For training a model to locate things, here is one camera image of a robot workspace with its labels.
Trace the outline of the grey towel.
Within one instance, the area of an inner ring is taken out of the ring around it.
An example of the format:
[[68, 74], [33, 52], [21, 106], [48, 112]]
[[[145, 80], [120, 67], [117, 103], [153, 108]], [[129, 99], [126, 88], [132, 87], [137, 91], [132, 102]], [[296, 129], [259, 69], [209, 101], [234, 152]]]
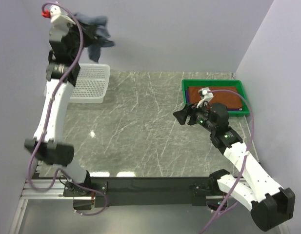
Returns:
[[110, 40], [107, 30], [108, 17], [90, 17], [81, 13], [74, 13], [84, 32], [84, 48], [87, 48], [88, 57], [91, 61], [98, 63], [102, 48], [115, 46]]

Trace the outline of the orange brown towel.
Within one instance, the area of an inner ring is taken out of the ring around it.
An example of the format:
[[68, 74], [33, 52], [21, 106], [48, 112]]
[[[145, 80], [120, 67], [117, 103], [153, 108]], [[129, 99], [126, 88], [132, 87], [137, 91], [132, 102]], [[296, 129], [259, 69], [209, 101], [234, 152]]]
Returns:
[[[201, 100], [201, 96], [199, 94], [199, 90], [203, 87], [199, 86], [189, 86], [187, 88], [187, 102], [188, 103], [196, 103]], [[238, 93], [238, 90], [234, 86], [210, 86], [210, 90], [230, 90]], [[242, 109], [242, 100], [239, 96], [231, 93], [231, 92], [215, 92], [213, 93], [213, 98], [209, 101], [210, 104], [213, 103], [222, 103], [226, 105], [228, 110], [236, 111]]]

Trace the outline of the purple towel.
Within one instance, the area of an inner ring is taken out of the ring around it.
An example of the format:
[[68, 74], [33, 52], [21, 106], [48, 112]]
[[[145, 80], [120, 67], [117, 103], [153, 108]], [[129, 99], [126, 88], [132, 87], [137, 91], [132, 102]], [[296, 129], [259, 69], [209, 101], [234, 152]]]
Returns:
[[[190, 86], [187, 89], [184, 90], [185, 93], [185, 102], [187, 103], [193, 103], [193, 102], [198, 102], [200, 101], [201, 97], [198, 93], [199, 89], [202, 87], [194, 87]], [[243, 103], [241, 99], [229, 92], [219, 92], [219, 93], [214, 93], [214, 97], [210, 101], [210, 103], [215, 103], [219, 102], [227, 106], [228, 111], [232, 112], [239, 112], [243, 111]]]

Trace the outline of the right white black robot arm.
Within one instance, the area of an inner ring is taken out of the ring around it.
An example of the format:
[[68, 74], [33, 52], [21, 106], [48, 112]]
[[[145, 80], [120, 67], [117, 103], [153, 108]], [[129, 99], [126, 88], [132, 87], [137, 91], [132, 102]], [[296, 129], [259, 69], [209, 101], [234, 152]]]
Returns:
[[210, 175], [210, 192], [231, 195], [249, 210], [256, 226], [266, 232], [293, 217], [295, 194], [283, 188], [257, 162], [248, 151], [239, 134], [229, 125], [229, 113], [225, 105], [213, 103], [199, 107], [187, 104], [173, 113], [180, 125], [199, 124], [210, 132], [212, 144], [239, 171], [246, 183], [237, 181], [225, 170]]

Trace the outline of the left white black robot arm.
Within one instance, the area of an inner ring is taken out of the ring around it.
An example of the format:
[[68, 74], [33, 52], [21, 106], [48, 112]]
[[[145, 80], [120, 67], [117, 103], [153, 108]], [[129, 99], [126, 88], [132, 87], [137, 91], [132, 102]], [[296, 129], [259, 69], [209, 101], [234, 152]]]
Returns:
[[24, 143], [32, 159], [55, 167], [57, 173], [64, 173], [81, 196], [91, 193], [91, 177], [74, 159], [74, 147], [63, 142], [62, 133], [68, 102], [80, 72], [81, 53], [94, 38], [81, 23], [51, 27], [45, 103], [33, 138]]

